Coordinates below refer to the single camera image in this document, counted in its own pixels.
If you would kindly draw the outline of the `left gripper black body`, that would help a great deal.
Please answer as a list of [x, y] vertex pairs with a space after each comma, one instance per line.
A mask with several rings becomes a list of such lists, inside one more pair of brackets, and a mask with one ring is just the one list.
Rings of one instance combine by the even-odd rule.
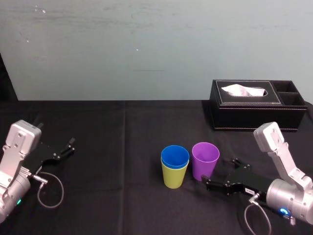
[[22, 167], [30, 173], [37, 173], [45, 164], [53, 164], [61, 160], [61, 156], [51, 146], [39, 143], [25, 158]]

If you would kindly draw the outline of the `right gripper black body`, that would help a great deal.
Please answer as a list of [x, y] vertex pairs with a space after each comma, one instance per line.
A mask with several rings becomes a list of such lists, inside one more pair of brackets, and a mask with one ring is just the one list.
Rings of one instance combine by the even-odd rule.
[[226, 195], [243, 193], [253, 196], [259, 193], [259, 199], [266, 199], [269, 179], [250, 170], [235, 170], [224, 181]]

